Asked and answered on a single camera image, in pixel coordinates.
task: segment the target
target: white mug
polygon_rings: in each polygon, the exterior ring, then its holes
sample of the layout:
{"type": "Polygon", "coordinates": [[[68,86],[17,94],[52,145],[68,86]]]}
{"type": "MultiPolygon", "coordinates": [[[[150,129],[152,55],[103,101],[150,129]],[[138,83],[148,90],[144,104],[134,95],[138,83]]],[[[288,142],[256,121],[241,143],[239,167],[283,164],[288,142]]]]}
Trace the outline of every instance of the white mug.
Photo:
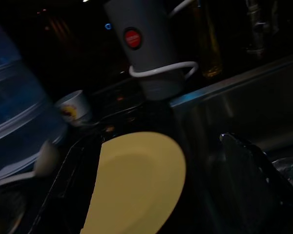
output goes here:
{"type": "Polygon", "coordinates": [[[55,103],[64,120],[73,126],[80,126],[92,118],[91,108],[82,90],[64,96],[55,103]]]}

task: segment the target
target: metal surface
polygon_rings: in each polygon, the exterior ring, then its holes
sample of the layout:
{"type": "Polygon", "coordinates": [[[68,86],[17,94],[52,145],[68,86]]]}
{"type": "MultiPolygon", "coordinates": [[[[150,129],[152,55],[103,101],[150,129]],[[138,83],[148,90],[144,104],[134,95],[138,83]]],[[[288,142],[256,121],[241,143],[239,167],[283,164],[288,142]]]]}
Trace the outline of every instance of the metal surface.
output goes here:
{"type": "MultiPolygon", "coordinates": [[[[293,56],[186,94],[170,105],[193,164],[202,217],[209,222],[204,233],[241,233],[219,212],[225,161],[219,136],[236,133],[265,152],[293,145],[293,56]]],[[[288,152],[281,156],[291,156],[288,152]]]]}

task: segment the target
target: plate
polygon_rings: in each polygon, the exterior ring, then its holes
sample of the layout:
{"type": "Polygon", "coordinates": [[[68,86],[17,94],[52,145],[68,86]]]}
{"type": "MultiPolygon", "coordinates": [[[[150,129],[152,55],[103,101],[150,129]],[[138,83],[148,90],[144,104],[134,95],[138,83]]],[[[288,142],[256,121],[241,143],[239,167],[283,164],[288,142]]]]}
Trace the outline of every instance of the plate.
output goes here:
{"type": "Polygon", "coordinates": [[[185,177],[184,154],[166,135],[139,132],[105,142],[81,234],[157,233],[185,177]]]}

